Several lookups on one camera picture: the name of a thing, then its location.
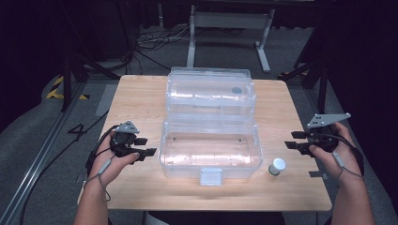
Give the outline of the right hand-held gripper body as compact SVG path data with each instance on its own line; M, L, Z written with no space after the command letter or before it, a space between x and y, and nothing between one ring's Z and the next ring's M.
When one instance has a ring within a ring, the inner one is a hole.
M327 152L332 152L339 142L338 131L334 127L334 123L351 117L349 112L346 113L316 113L307 124L307 137L312 144L323 148Z

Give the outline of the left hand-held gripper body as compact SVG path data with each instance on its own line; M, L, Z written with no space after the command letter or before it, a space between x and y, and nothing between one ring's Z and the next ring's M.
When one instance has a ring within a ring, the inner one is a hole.
M140 130L131 121L116 126L110 142L111 149L115 155L122 158L134 153L135 150L131 145L134 144L139 133Z

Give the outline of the small white green-labelled bottle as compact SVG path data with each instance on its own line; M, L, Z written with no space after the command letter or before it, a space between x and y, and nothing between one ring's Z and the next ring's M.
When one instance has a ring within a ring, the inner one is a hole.
M279 175L286 168L285 161L282 158L274 158L272 163L268 166L270 174Z

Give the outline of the clear plastic storage box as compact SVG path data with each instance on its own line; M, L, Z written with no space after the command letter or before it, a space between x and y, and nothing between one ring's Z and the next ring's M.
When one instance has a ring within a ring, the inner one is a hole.
M159 162L166 176L219 186L263 163L247 69L174 67L167 77Z

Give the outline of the person's right hand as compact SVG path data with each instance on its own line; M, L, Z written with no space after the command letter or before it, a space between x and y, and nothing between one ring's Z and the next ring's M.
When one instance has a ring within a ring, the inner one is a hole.
M341 140L331 152L326 152L321 147L311 145L310 151L326 166L328 172L336 178L340 185L352 186L354 183L363 183L360 166L355 158L353 143L348 129L339 122L333 124Z

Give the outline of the person's left hand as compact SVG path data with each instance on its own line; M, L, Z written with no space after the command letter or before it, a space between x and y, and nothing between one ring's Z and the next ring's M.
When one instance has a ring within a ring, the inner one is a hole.
M115 156L110 145L113 135L113 132L108 134L95 152L92 169L85 185L90 181L98 180L103 188L106 188L127 165L136 161L136 156L133 154L124 157Z

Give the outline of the black tape strip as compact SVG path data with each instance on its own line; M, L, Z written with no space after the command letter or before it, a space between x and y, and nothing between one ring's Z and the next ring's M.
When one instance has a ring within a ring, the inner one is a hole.
M328 180L329 179L328 174L325 173L325 172L313 171L313 172L309 172L309 175L312 178L319 177L319 178L322 178L323 180Z

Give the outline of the black tape floor mark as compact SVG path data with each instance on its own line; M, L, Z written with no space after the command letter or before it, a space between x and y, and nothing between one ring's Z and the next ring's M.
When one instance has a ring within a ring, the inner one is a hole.
M73 127L68 131L68 134L74 134L75 135L75 141L78 142L80 138L85 134L84 131L84 125L79 124L76 127Z

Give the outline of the black tripod stand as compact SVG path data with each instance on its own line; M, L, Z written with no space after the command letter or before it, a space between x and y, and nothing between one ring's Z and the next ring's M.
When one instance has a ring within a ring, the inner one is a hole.
M317 83L319 83L316 108L320 113L324 113L329 75L327 64L324 60L313 61L297 67L293 71L283 72L278 76L278 79L286 82L302 75L304 72L306 72L306 75L301 82L301 86L304 89L312 89Z
M75 99L74 94L77 93L77 90L72 88L72 79L76 80L77 87L81 87L89 79L87 69L84 67L85 65L89 65L95 71L103 74L105 77L111 80L119 80L121 78L120 75L113 73L110 69L103 67L99 63L88 59L85 56L74 52L69 53L64 58L63 70L61 72L61 75L64 78L64 98L62 112L65 112L71 107L72 101Z

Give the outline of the yellow black floor tape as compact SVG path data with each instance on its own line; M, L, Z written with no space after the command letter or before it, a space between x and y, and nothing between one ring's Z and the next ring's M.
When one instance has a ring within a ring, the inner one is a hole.
M58 98L63 99L64 95L60 92L61 84L64 81L64 77L60 75L55 81L53 86L51 87L49 93L47 94L46 98Z

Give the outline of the person's dark clothing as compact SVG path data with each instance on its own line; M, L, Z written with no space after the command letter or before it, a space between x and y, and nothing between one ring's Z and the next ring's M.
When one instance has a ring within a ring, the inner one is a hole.
M149 211L168 225L285 225L280 212Z

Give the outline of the aluminium floor rail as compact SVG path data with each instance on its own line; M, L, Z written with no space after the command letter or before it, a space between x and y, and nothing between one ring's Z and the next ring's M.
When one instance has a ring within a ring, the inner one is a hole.
M24 203L28 199L29 192L33 189L33 185L36 184L39 174L43 170L49 155L54 149L54 143L59 136L61 128L66 123L72 108L78 101L85 87L86 84L83 82L76 83L75 87L71 91L69 98L64 99L64 101L67 102L69 105L63 112L60 112L57 115L56 120L52 128L50 129L43 145L40 147L32 164L29 166L26 173L24 174L23 180L20 183L15 194L13 195L13 198L8 204L8 207L6 208L3 215L0 217L0 225L11 225L11 223L21 212Z

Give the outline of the white metal stand frame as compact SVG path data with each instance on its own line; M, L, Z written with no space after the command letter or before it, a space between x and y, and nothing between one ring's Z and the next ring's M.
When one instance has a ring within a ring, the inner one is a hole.
M265 73L270 73L270 65L266 56L265 45L268 33L274 19L275 10L270 9L266 14L232 13L232 12L202 12L195 5L191 5L189 20L190 42L187 56L187 68L194 67L195 59L195 29L204 28L234 28L261 29L262 37L254 43L257 55Z

